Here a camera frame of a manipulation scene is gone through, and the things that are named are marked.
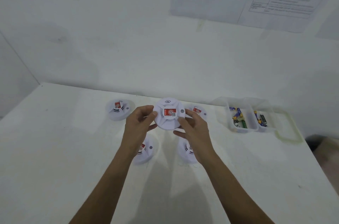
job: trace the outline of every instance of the white smoke detector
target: white smoke detector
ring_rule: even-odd
[[[113,121],[121,121],[128,117],[131,108],[127,100],[116,99],[109,101],[106,105],[108,116]]]
[[[144,142],[142,142],[138,154],[134,157],[133,163],[143,164],[148,162],[153,157],[153,140],[151,136],[146,135]]]
[[[185,118],[185,108],[182,103],[175,98],[166,97],[161,99],[154,106],[153,110],[158,113],[154,120],[155,123],[159,128],[165,130],[174,130],[178,128],[180,126],[178,118]]]
[[[204,119],[204,120],[207,119],[207,112],[204,109],[204,107],[198,106],[198,105],[195,105],[195,104],[188,104],[188,105],[185,105],[185,107],[186,107],[186,109],[189,109],[189,110],[194,111],[197,114],[199,114],[202,119]]]
[[[178,154],[187,163],[197,163],[192,147],[189,145],[187,139],[179,136]]]

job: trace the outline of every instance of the sticker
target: sticker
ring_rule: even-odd
[[[164,109],[165,116],[175,117],[176,113],[177,113],[177,109]]]
[[[198,113],[198,114],[201,113],[201,110],[199,110],[199,109],[196,108],[196,107],[193,108],[193,111],[195,111],[195,112]]]
[[[115,102],[115,108],[121,108],[120,102]]]

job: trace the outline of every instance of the white wall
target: white wall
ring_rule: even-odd
[[[0,0],[0,28],[38,81],[209,102],[267,98],[305,135],[338,136],[339,42],[169,15],[170,0]]]
[[[0,119],[38,84],[0,33]]]

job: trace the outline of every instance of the white table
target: white table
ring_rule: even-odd
[[[43,83],[0,122],[0,222],[67,223],[117,151],[125,121],[113,122],[108,101],[135,106],[159,99]],[[305,142],[274,134],[238,134],[203,105],[215,150],[255,202],[278,223],[338,223],[339,200]],[[149,132],[157,152],[132,165],[113,223],[228,223],[200,164],[177,154],[178,139]]]

